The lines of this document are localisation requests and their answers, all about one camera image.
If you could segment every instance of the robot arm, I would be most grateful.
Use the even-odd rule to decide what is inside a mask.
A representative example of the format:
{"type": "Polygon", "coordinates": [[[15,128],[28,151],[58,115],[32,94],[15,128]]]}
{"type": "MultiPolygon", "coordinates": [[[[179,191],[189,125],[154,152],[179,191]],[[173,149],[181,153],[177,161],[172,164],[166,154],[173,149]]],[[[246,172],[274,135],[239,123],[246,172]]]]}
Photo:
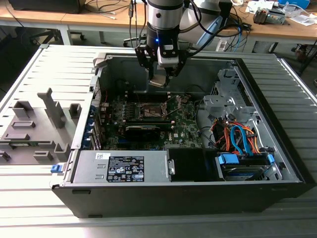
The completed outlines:
{"type": "MultiPolygon", "coordinates": [[[[140,66],[145,67],[149,73],[149,83],[165,87],[170,79],[179,74],[188,57],[187,51],[179,50],[178,39],[202,45],[211,35],[198,26],[194,6],[190,5],[184,11],[184,0],[148,0],[147,5],[146,45],[138,45],[135,51],[140,66]],[[181,31],[180,25],[187,30],[181,31]],[[154,62],[165,69],[166,75],[154,75],[154,62]]],[[[205,27],[211,32],[218,30],[222,21],[218,0],[203,0],[198,8],[205,27]]]]}

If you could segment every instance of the floor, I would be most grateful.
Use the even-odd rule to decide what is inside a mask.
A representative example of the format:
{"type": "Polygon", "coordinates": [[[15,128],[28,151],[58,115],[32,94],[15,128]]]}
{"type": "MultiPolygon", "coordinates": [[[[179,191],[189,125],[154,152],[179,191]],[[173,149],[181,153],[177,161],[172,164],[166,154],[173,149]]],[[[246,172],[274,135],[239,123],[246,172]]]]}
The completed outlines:
{"type": "MultiPolygon", "coordinates": [[[[0,65],[2,68],[0,99],[5,95],[5,91],[9,90],[38,47],[29,42],[29,36],[44,31],[44,29],[19,28],[16,31],[18,34],[17,38],[12,39],[8,36],[6,40],[0,43],[0,65]]],[[[84,31],[83,34],[86,36],[85,41],[81,41],[78,35],[73,36],[75,45],[122,47],[123,40],[129,38],[127,33],[105,33],[106,44],[101,44],[98,32],[84,31]]],[[[62,44],[62,42],[54,42],[52,40],[50,44],[62,44]]],[[[208,49],[215,50],[216,44],[215,41],[212,42],[208,49]]],[[[295,53],[291,52],[291,48],[294,46],[294,44],[279,44],[274,52],[279,57],[286,59],[293,69],[298,70],[301,63],[296,60],[295,53]]],[[[317,79],[316,68],[317,60],[314,60],[301,76],[314,94],[317,93],[317,88],[314,86],[314,80],[317,79]]]]}

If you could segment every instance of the desk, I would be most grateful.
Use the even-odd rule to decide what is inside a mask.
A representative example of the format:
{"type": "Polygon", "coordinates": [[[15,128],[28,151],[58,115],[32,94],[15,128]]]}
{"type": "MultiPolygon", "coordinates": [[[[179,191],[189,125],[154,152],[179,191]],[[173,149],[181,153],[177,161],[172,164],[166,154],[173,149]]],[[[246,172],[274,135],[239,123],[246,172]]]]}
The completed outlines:
{"type": "MultiPolygon", "coordinates": [[[[107,10],[113,10],[118,6],[127,5],[127,2],[120,2],[116,6],[109,6],[107,10]]],[[[15,11],[7,2],[7,6],[14,16],[21,21],[25,27],[52,28],[61,31],[65,45],[71,45],[70,30],[89,30],[99,31],[101,39],[103,32],[129,32],[128,8],[116,11],[116,20],[107,18],[98,13],[92,13],[83,10],[81,14],[65,14],[54,12],[38,12],[38,11],[15,11]]],[[[89,6],[92,11],[97,11],[97,7],[92,4],[89,6]]],[[[299,43],[313,44],[317,38],[317,25],[303,26],[290,19],[286,20],[285,25],[258,25],[253,23],[253,14],[246,14],[245,7],[236,7],[238,15],[244,19],[244,22],[252,24],[252,31],[248,37],[246,49],[252,49],[255,41],[283,42],[283,43],[299,43]]],[[[144,5],[137,4],[138,24],[141,28],[144,23],[144,5]]],[[[18,22],[6,10],[4,0],[0,0],[0,25],[20,26],[18,22]]]]}
{"type": "MultiPolygon", "coordinates": [[[[284,25],[266,24],[259,25],[253,22],[253,14],[245,12],[246,7],[235,7],[243,22],[252,25],[248,36],[247,45],[253,46],[255,41],[313,44],[317,39],[317,25],[303,26],[295,21],[286,19],[284,25]]],[[[309,8],[309,11],[317,11],[317,6],[309,8]]]]}

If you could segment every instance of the aluminum extrusion table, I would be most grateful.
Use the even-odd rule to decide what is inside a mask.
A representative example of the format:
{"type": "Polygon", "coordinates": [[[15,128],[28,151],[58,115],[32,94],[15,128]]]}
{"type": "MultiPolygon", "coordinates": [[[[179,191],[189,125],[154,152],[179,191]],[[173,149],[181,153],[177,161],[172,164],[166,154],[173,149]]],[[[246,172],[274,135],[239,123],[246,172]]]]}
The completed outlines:
{"type": "MultiPolygon", "coordinates": [[[[43,107],[38,91],[51,87],[62,107],[80,103],[99,52],[133,49],[43,45],[0,103],[0,134],[16,100],[43,107]]],[[[240,57],[263,91],[295,148],[317,179],[317,99],[288,64],[274,55],[214,53],[240,57]]],[[[78,219],[50,189],[50,166],[0,166],[1,237],[316,237],[317,188],[284,199],[262,213],[184,217],[78,219]]]]}

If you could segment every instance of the power supply label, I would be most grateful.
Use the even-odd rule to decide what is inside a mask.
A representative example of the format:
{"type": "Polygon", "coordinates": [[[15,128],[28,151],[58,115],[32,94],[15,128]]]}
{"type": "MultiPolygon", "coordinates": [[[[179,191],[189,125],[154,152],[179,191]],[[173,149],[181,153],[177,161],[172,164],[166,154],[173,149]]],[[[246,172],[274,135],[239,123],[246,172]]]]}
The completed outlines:
{"type": "Polygon", "coordinates": [[[144,156],[110,156],[108,182],[144,182],[144,156]]]}

